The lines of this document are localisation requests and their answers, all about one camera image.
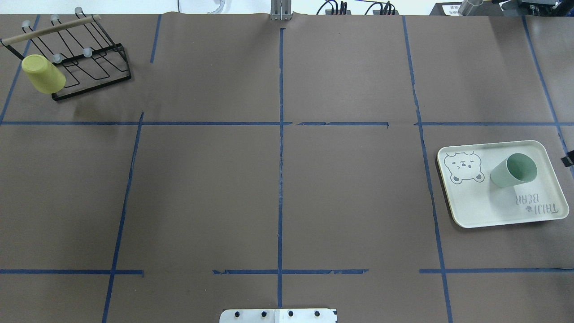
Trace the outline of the metal base plate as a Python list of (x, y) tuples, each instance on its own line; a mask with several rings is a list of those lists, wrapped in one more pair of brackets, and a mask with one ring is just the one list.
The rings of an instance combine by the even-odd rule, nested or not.
[(222, 312), (220, 323), (337, 323), (336, 309), (228, 309)]

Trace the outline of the metal cup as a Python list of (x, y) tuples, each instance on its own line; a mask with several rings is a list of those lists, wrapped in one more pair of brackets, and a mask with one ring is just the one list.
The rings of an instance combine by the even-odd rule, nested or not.
[(458, 13), (460, 16), (476, 16), (483, 3), (483, 0), (462, 0)]

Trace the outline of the aluminium frame post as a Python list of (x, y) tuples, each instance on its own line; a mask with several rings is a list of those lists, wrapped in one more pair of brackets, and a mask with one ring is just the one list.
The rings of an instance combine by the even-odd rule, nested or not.
[(271, 0), (270, 19), (272, 21), (289, 21), (293, 17), (292, 0)]

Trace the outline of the yellow cup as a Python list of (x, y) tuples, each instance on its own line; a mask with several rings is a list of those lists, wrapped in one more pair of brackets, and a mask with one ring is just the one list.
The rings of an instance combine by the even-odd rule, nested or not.
[(54, 94), (66, 84), (65, 76), (43, 55), (32, 54), (21, 61), (21, 68), (35, 89), (43, 94)]

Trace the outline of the cream bear tray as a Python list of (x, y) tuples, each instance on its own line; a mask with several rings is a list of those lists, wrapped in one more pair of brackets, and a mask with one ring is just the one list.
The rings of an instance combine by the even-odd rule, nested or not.
[[(499, 188), (490, 173), (514, 153), (538, 167), (533, 182)], [(437, 164), (452, 218), (463, 228), (563, 219), (569, 206), (545, 147), (535, 140), (447, 146)]]

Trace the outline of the pale green cup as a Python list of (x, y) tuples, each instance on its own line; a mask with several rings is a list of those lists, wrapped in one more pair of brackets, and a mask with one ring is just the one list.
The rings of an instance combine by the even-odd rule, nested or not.
[(533, 182), (538, 173), (533, 159), (522, 153), (514, 153), (492, 170), (490, 180), (499, 188), (509, 188)]

